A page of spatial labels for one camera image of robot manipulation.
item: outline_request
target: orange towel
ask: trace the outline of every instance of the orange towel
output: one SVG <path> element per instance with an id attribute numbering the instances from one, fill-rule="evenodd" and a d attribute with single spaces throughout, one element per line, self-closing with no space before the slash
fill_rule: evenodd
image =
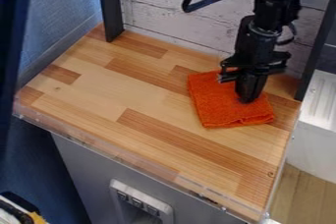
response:
<path id="1" fill-rule="evenodd" d="M 235 82 L 220 84 L 218 71 L 189 75 L 189 92 L 204 127 L 236 127 L 272 122 L 274 113 L 267 96 L 242 104 Z"/>

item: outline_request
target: wood plank pattern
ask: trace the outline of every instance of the wood plank pattern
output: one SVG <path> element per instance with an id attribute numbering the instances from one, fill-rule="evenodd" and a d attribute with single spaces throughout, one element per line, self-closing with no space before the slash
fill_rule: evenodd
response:
<path id="1" fill-rule="evenodd" d="M 336 185 L 285 164 L 270 209 L 281 224 L 336 223 Z"/>
<path id="2" fill-rule="evenodd" d="M 49 65 L 41 72 L 41 74 L 64 84 L 72 84 L 80 76 L 80 74 L 76 72 L 69 71 L 53 64 Z"/>
<path id="3" fill-rule="evenodd" d="M 16 108 L 27 106 L 22 113 L 43 115 L 46 129 L 256 222 L 300 107 L 292 98 L 296 81 L 270 78 L 272 124 L 209 130 L 199 122 L 187 77 L 217 69 L 220 58 L 129 31 L 107 43 L 102 33 L 94 29 L 29 82 Z"/>

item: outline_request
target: black robotic arm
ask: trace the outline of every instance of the black robotic arm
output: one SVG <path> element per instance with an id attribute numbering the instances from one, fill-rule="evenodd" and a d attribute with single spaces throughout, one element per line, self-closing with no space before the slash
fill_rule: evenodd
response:
<path id="1" fill-rule="evenodd" d="M 220 0 L 184 0 L 186 13 L 203 8 Z M 292 21 L 299 18 L 300 0 L 254 0 L 254 15 L 241 21 L 235 45 L 235 54 L 221 62 L 221 83 L 236 81 L 236 92 L 243 103 L 259 97 L 269 75 L 285 70 L 288 52 L 274 51 L 276 45 L 285 45 L 294 40 L 296 30 Z M 293 37 L 279 41 L 283 26 L 288 26 Z"/>

